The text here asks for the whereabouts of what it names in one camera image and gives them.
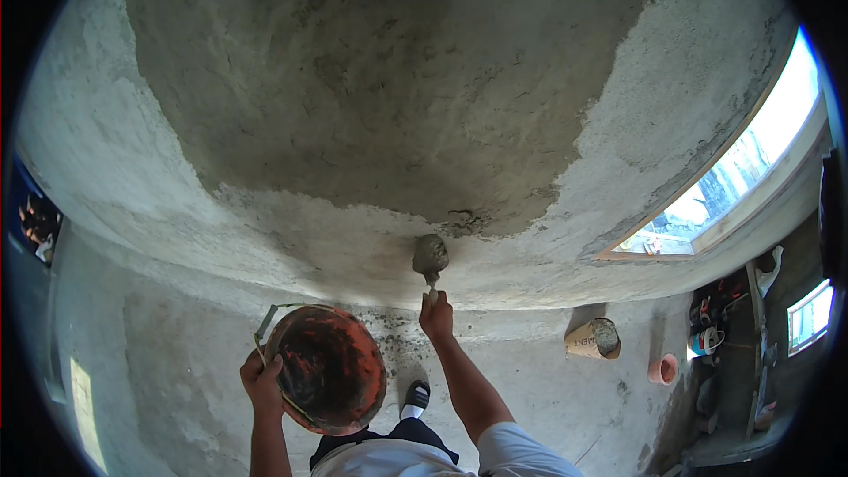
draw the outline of white sock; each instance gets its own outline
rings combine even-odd
[[[424,390],[424,387],[416,387],[416,390],[418,392],[420,392],[421,394],[423,394],[424,396],[427,395],[427,391]],[[407,403],[404,406],[404,408],[400,410],[400,419],[401,420],[417,419],[417,418],[420,418],[420,416],[423,413],[424,413],[424,409],[418,407],[417,405],[411,405],[411,404]]]

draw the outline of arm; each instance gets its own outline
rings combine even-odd
[[[454,410],[474,445],[483,431],[498,422],[514,422],[498,391],[477,370],[454,337],[454,309],[444,291],[432,304],[425,294],[418,318],[439,355]]]
[[[286,439],[282,434],[282,395],[276,376],[282,369],[278,354],[263,367],[258,351],[244,362],[239,374],[254,405],[254,431],[250,438],[250,477],[292,477]]]

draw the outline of worker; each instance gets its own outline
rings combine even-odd
[[[418,322],[439,355],[454,409],[480,452],[481,477],[582,477],[515,423],[498,391],[454,337],[454,309],[444,291],[434,304],[424,295]],[[254,351],[241,369],[244,389],[254,405],[250,477],[292,474],[282,433],[285,404],[276,384],[281,368],[279,354],[263,367]],[[417,381],[409,387],[400,422],[389,435],[378,435],[366,426],[353,435],[322,437],[310,459],[312,477],[474,476],[457,466],[459,455],[420,420],[429,400],[429,386]]]

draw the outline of red bucket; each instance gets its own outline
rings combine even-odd
[[[329,436],[351,435],[376,416],[386,397],[386,366],[365,325],[330,306],[305,306],[277,323],[265,359],[282,355],[276,382],[297,408],[291,417]]]

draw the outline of trowel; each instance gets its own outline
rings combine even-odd
[[[448,248],[444,241],[436,235],[426,235],[416,241],[416,254],[412,257],[412,270],[424,275],[424,280],[430,286],[430,302],[439,300],[436,291],[436,281],[439,271],[448,267]]]

